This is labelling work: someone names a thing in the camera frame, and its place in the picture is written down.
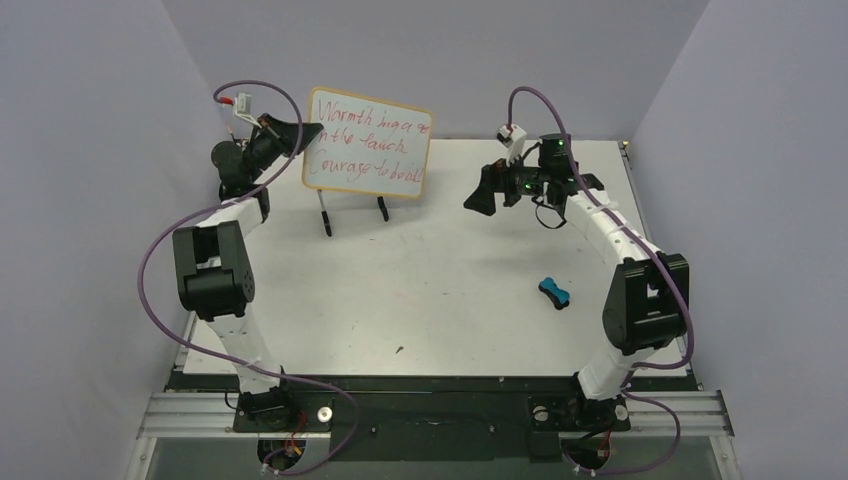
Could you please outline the yellow framed whiteboard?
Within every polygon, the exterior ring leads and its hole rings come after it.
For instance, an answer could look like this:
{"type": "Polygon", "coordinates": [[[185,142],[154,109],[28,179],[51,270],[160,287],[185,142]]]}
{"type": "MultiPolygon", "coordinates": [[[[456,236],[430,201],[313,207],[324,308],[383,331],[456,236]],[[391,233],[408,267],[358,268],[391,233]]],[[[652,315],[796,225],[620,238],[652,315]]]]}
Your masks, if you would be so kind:
{"type": "Polygon", "coordinates": [[[418,198],[434,117],[422,108],[328,87],[310,93],[309,120],[323,130],[303,153],[313,190],[418,198]]]}

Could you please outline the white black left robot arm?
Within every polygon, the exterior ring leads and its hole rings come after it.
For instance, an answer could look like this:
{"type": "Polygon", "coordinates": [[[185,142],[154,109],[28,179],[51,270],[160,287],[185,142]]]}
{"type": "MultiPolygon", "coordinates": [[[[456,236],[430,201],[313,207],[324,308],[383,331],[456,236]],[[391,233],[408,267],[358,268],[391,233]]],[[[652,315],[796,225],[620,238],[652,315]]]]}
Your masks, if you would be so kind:
{"type": "Polygon", "coordinates": [[[251,309],[256,282],[245,238],[270,213],[260,175],[279,157],[299,155],[323,130],[321,123],[298,125],[262,114],[247,140],[216,144],[211,162],[219,174],[221,208],[172,235],[180,302],[215,332],[238,376],[239,431],[285,430],[300,419],[298,402],[281,377],[284,369],[251,309]]]}

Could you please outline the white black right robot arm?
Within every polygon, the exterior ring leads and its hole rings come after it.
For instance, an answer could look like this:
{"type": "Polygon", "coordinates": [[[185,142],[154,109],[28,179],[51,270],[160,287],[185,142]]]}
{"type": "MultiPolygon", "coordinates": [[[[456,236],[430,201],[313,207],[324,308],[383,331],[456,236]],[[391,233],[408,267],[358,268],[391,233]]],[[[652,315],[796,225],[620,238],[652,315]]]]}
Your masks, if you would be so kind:
{"type": "Polygon", "coordinates": [[[506,207],[527,197],[554,211],[561,226],[576,229],[611,267],[601,314],[605,339],[575,374],[576,391],[565,398],[561,414],[577,431],[618,426],[627,419],[622,393],[635,371],[651,367],[655,351],[688,331],[688,263],[632,228],[605,185],[580,171],[568,138],[547,134],[527,147],[525,132],[515,125],[501,128],[496,138],[506,154],[482,167],[463,206],[492,216],[496,195],[503,195],[506,207]]]}

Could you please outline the blue whiteboard eraser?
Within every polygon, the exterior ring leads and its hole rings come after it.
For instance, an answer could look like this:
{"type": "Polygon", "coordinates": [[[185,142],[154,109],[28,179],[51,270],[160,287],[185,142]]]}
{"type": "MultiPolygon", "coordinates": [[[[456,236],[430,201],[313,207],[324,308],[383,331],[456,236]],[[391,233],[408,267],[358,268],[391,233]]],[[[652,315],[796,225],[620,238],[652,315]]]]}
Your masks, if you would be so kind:
{"type": "Polygon", "coordinates": [[[563,310],[570,305],[571,295],[560,288],[551,277],[545,277],[538,284],[538,290],[546,296],[556,310],[563,310]]]}

